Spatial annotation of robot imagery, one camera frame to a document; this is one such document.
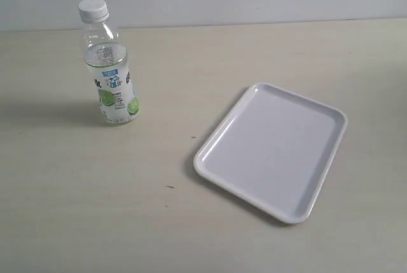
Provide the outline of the white bottle cap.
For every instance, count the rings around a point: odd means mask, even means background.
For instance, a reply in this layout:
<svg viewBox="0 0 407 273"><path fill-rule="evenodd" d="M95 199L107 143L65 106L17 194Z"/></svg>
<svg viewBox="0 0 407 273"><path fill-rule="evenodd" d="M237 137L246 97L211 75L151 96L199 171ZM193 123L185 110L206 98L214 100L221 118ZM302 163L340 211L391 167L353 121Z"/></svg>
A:
<svg viewBox="0 0 407 273"><path fill-rule="evenodd" d="M81 21L85 24L95 24L109 17L109 10L104 0L82 0L78 5Z"/></svg>

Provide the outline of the clear plastic drink bottle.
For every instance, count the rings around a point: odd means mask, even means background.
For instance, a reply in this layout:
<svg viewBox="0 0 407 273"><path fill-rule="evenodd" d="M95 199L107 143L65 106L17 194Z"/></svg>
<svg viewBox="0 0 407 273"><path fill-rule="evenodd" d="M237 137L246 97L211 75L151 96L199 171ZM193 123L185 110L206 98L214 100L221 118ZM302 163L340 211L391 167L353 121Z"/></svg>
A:
<svg viewBox="0 0 407 273"><path fill-rule="evenodd" d="M92 74L102 116L113 125L132 122L140 111L140 103L130 76L127 49L118 30L108 19L84 24L82 38L83 59Z"/></svg>

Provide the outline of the white rectangular plastic tray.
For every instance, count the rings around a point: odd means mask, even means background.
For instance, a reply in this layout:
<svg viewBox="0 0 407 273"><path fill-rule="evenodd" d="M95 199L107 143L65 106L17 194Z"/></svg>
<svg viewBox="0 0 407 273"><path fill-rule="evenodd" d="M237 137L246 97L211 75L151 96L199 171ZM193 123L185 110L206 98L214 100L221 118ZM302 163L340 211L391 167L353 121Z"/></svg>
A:
<svg viewBox="0 0 407 273"><path fill-rule="evenodd" d="M339 109L269 83L249 87L197 151L201 177L288 225L304 222L347 127Z"/></svg>

